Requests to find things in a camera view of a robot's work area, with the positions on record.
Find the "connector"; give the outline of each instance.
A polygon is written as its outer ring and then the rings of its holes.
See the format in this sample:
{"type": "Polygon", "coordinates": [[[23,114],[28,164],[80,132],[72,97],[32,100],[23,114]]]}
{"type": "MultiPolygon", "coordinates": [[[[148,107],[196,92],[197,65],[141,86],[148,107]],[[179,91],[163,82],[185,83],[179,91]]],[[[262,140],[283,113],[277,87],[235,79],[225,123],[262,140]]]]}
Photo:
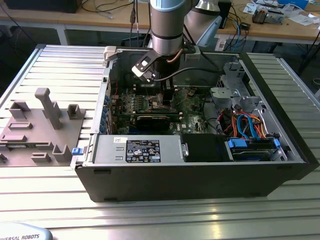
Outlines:
{"type": "Polygon", "coordinates": [[[136,10],[133,8],[130,15],[130,23],[133,25],[136,23],[136,10]]]}

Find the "computer case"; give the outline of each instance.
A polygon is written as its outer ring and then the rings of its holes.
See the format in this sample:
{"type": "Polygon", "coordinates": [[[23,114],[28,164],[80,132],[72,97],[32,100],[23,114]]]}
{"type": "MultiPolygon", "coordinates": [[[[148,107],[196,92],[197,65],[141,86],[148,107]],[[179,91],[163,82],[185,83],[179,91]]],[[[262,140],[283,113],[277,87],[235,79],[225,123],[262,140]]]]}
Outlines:
{"type": "Polygon", "coordinates": [[[231,8],[231,1],[230,0],[219,0],[218,6],[220,8],[220,16],[222,17],[222,21],[220,24],[219,29],[224,29],[226,22],[227,22],[227,17],[231,8]]]}
{"type": "Polygon", "coordinates": [[[4,0],[9,9],[58,11],[74,14],[82,0],[4,0]]]}

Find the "wooden desk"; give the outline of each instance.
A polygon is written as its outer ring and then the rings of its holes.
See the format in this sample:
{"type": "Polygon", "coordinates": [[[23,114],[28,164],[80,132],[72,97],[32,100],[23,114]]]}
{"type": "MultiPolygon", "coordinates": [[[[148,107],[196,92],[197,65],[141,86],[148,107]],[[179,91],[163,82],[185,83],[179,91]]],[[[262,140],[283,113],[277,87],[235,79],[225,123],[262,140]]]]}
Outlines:
{"type": "MultiPolygon", "coordinates": [[[[276,43],[299,43],[299,44],[312,44],[315,40],[319,30],[319,24],[311,24],[304,26],[302,24],[296,23],[288,18],[286,18],[283,24],[273,24],[264,23],[256,24],[252,22],[252,15],[242,12],[245,5],[251,1],[249,0],[233,0],[234,9],[236,14],[240,17],[242,22],[251,24],[249,34],[247,36],[248,40],[253,41],[266,41],[266,42],[276,42],[276,43]]],[[[320,6],[309,4],[306,11],[320,11],[320,6]]],[[[227,20],[224,29],[219,29],[218,35],[220,39],[232,38],[236,33],[233,27],[233,22],[227,20]]]]}
{"type": "MultiPolygon", "coordinates": [[[[96,0],[96,4],[108,3],[111,0],[96,0]]],[[[255,24],[252,23],[252,15],[243,13],[244,6],[249,0],[233,0],[234,8],[237,15],[243,22],[251,24],[248,40],[267,41],[279,43],[299,43],[312,44],[318,34],[318,24],[303,26],[289,19],[285,19],[284,24],[255,24]]],[[[132,5],[118,8],[112,11],[112,19],[101,16],[95,12],[88,12],[79,8],[77,13],[62,13],[49,11],[32,11],[32,10],[11,10],[0,0],[2,6],[7,12],[23,27],[39,27],[53,28],[57,30],[60,43],[68,45],[66,30],[89,30],[89,31],[106,31],[106,32],[129,32],[130,31],[130,13],[132,5]]],[[[101,9],[111,9],[124,4],[127,0],[119,0],[115,4],[101,7],[101,9]]],[[[85,7],[94,11],[93,0],[89,0],[85,7]]],[[[308,5],[306,10],[320,11],[320,6],[308,5]]],[[[139,32],[146,33],[149,28],[148,5],[146,3],[139,4],[139,32]]],[[[219,29],[217,37],[225,41],[233,37],[236,33],[232,25],[232,21],[228,20],[225,29],[219,29]]],[[[0,25],[11,26],[14,23],[0,9],[0,25]]]]}

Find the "black computer case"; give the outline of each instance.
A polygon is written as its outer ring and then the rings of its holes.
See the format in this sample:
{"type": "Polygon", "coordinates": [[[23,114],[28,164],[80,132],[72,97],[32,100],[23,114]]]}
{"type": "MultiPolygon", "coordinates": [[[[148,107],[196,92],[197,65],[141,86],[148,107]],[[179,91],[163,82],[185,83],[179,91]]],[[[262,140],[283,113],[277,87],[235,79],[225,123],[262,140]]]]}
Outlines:
{"type": "Polygon", "coordinates": [[[82,0],[4,0],[9,9],[58,11],[74,14],[82,0]]]}

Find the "floor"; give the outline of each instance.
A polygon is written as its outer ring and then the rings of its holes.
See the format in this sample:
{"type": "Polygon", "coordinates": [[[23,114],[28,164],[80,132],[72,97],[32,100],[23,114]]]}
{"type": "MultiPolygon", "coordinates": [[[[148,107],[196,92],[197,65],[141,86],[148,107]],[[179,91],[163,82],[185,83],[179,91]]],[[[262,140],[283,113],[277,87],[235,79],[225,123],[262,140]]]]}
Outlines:
{"type": "MultiPolygon", "coordinates": [[[[55,30],[47,28],[23,28],[28,35],[38,44],[60,44],[58,35],[55,30]]],[[[5,91],[17,72],[23,66],[25,59],[32,53],[35,48],[34,43],[21,31],[15,27],[11,29],[13,36],[11,38],[0,38],[0,69],[1,69],[1,84],[0,94],[5,91]]],[[[68,37],[71,45],[78,46],[119,46],[122,39],[128,38],[128,33],[114,32],[95,32],[83,30],[68,30],[68,37]]],[[[255,44],[254,41],[247,41],[243,51],[250,51],[255,44]]],[[[254,47],[255,53],[268,52],[271,42],[257,42],[254,47]]],[[[277,46],[274,53],[283,57],[293,70],[297,70],[303,55],[307,52],[306,45],[296,45],[284,43],[282,46],[277,46]]],[[[305,84],[312,92],[318,90],[318,86],[314,85],[313,79],[320,78],[320,57],[314,59],[308,68],[300,76],[305,84]]]]}

